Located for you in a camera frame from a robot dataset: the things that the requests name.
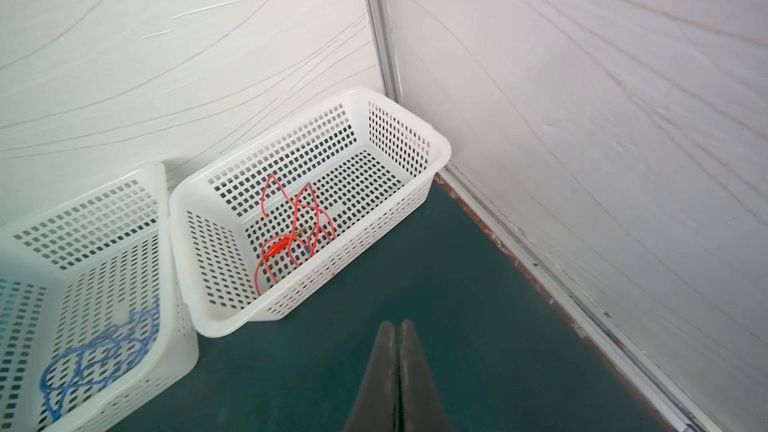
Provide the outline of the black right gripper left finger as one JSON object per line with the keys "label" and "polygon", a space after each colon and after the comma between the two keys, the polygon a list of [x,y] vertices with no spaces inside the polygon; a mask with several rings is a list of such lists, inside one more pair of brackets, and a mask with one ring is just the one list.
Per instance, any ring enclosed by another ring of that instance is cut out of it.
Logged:
{"label": "black right gripper left finger", "polygon": [[381,323],[345,431],[395,431],[397,385],[396,329]]}

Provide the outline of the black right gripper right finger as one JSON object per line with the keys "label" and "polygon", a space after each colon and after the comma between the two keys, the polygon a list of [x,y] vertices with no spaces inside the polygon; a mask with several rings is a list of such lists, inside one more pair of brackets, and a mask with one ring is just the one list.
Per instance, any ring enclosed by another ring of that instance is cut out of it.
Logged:
{"label": "black right gripper right finger", "polygon": [[411,320],[401,324],[399,377],[401,431],[451,431]]}

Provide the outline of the white perforated basket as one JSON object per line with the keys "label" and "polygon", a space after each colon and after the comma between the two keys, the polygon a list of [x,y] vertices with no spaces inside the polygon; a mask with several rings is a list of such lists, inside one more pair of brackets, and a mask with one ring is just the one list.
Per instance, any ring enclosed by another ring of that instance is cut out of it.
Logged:
{"label": "white perforated basket", "polygon": [[105,431],[196,365],[149,162],[1,230],[1,427]]}
{"label": "white perforated basket", "polygon": [[419,207],[450,155],[429,123],[353,88],[187,177],[169,207],[195,329],[285,317]]}

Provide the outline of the white perforated basket right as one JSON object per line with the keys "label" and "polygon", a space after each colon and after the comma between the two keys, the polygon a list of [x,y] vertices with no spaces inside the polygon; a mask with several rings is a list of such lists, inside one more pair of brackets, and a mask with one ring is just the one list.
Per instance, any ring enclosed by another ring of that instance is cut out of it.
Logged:
{"label": "white perforated basket right", "polygon": [[187,177],[169,207],[195,329],[285,317],[419,207],[450,155],[429,123],[353,88]]}

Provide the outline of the white perforated basket middle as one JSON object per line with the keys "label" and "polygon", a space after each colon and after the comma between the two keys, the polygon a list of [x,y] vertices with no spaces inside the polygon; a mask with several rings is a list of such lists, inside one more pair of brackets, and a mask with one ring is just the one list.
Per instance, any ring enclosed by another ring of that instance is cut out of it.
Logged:
{"label": "white perforated basket middle", "polygon": [[105,431],[196,365],[149,162],[1,230],[1,427]]}

